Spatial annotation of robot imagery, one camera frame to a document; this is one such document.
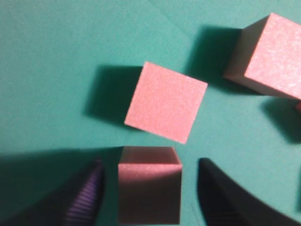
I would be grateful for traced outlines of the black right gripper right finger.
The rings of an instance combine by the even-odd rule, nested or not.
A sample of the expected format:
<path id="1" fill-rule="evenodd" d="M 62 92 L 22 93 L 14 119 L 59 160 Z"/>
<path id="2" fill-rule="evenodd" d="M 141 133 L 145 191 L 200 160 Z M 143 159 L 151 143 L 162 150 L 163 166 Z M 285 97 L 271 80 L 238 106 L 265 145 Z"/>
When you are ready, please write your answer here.
<path id="1" fill-rule="evenodd" d="M 257 199 L 209 158 L 198 162 L 198 199 L 208 226 L 299 226 Z"/>

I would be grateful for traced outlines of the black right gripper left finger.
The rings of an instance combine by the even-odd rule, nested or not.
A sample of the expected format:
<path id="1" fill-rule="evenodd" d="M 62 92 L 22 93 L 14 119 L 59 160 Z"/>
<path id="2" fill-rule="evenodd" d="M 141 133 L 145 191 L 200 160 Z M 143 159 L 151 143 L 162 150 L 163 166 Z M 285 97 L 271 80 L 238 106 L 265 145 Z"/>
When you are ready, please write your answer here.
<path id="1" fill-rule="evenodd" d="M 102 206 L 104 185 L 104 166 L 96 159 L 45 198 L 1 225 L 93 226 Z"/>

